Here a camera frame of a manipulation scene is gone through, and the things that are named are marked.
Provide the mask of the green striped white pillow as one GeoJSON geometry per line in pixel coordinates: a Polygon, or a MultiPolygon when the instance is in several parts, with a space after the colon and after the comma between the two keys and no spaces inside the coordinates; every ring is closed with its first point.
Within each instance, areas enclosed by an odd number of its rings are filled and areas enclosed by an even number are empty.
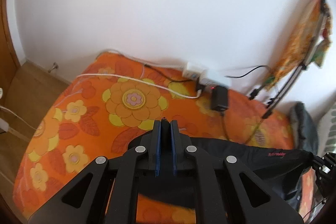
{"type": "Polygon", "coordinates": [[[318,156],[327,152],[335,153],[336,111],[333,105],[318,122],[318,156]]]}

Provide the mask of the white power strip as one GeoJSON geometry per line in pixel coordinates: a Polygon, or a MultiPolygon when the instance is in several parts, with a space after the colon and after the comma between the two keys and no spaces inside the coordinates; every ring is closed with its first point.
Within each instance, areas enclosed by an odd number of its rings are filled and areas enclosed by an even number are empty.
{"type": "Polygon", "coordinates": [[[191,62],[186,63],[183,67],[182,76],[189,80],[198,80],[198,83],[204,86],[223,86],[230,88],[232,84],[231,79],[227,76],[213,69],[207,69],[191,62]]]}

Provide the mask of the orange floral bed sheet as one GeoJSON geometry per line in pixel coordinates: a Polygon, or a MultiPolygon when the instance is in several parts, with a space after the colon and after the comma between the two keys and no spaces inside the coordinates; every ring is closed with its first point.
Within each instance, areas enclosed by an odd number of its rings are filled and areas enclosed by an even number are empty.
{"type": "Polygon", "coordinates": [[[36,127],[14,183],[13,200],[30,219],[93,159],[119,157],[154,121],[178,122],[191,137],[231,140],[254,147],[292,149],[289,118],[277,111],[264,122],[263,103],[230,90],[224,115],[211,110],[210,94],[175,69],[151,69],[101,54],[56,99],[36,127]]]}

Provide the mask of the dark folded clothes stack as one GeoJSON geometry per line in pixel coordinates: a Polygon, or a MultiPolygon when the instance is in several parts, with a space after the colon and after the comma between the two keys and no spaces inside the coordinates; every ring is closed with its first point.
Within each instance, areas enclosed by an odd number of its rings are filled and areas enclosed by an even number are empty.
{"type": "Polygon", "coordinates": [[[317,128],[304,103],[297,102],[290,109],[289,120],[295,148],[317,155],[319,144],[317,128]]]}

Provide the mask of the black pants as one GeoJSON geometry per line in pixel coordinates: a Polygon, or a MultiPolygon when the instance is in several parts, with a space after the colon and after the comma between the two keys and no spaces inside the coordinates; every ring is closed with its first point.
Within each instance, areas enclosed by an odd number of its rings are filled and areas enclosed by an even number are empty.
{"type": "MultiPolygon", "coordinates": [[[[260,177],[295,210],[301,202],[301,176],[311,167],[313,154],[299,149],[285,150],[252,147],[213,138],[191,138],[191,144],[204,149],[210,156],[233,155],[260,177]]],[[[193,189],[175,180],[141,179],[139,194],[155,201],[193,209],[193,189]]]]}

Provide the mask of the silver folded tripod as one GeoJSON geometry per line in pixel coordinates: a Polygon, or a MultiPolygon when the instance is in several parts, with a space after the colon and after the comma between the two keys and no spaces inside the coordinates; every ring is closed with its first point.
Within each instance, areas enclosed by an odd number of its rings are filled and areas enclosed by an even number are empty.
{"type": "MultiPolygon", "coordinates": [[[[323,32],[323,29],[325,28],[326,20],[327,20],[327,12],[324,10],[322,12],[322,15],[319,16],[317,27],[316,27],[315,31],[313,32],[313,38],[311,39],[310,47],[309,47],[309,50],[308,50],[306,56],[300,62],[299,65],[297,65],[292,71],[290,71],[288,73],[288,75],[290,75],[290,77],[287,79],[284,86],[279,90],[279,92],[273,98],[271,98],[268,101],[268,103],[266,105],[266,112],[261,116],[262,121],[266,120],[272,114],[272,112],[276,108],[276,106],[280,103],[280,101],[290,91],[291,87],[297,81],[297,79],[299,78],[299,75],[303,71],[307,70],[307,67],[311,63],[314,63],[311,60],[312,60],[313,55],[317,51],[317,46],[323,40],[322,32],[323,32]]],[[[260,85],[259,88],[254,89],[252,91],[252,93],[250,94],[249,99],[253,100],[260,93],[260,91],[262,89],[265,89],[265,88],[262,87],[262,85],[260,85]]]]}

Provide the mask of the black power adapter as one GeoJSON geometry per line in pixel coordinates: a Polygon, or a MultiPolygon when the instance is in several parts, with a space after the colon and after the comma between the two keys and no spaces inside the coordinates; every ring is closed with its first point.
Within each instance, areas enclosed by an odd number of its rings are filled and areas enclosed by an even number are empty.
{"type": "Polygon", "coordinates": [[[211,110],[222,112],[228,109],[228,89],[216,86],[211,93],[211,110]]]}

